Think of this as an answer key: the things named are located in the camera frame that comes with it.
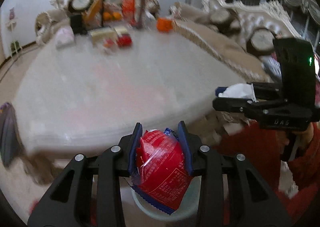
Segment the person's right hand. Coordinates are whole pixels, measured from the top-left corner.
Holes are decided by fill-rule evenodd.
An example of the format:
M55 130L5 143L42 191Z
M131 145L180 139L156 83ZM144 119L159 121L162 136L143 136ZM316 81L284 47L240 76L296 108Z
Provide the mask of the person's right hand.
M299 149L306 150L313 139L313 124L310 123L306 131L292 132L296 137L296 143ZM280 154L283 154L285 146L289 144L289 139L284 131L276 131L276 141Z

